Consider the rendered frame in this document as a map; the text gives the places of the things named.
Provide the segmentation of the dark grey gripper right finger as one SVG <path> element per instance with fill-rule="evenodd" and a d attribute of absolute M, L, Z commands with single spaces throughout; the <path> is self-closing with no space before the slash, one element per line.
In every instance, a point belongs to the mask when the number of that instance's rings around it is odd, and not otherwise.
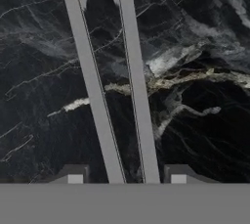
<path fill-rule="evenodd" d="M 197 174 L 187 164 L 166 164 L 164 166 L 164 183 L 169 184 L 216 184 L 217 181 Z"/>

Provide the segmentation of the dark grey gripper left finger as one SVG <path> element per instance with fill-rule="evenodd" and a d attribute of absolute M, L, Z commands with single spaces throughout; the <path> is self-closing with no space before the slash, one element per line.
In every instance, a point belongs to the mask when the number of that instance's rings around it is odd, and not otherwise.
<path fill-rule="evenodd" d="M 61 184 L 89 183 L 89 166 L 85 164 L 66 164 L 57 175 L 49 179 L 49 182 Z"/>

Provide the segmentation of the grey metal tongs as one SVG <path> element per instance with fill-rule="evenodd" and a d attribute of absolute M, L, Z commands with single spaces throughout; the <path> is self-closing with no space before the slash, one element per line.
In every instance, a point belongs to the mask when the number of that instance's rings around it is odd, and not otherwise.
<path fill-rule="evenodd" d="M 121 17 L 143 181 L 147 184 L 169 183 L 170 168 L 165 167 L 164 174 L 160 175 L 157 165 L 134 0 L 113 1 L 118 6 Z M 89 95 L 108 181 L 111 184 L 125 183 L 122 160 L 84 15 L 87 0 L 64 2 Z"/>

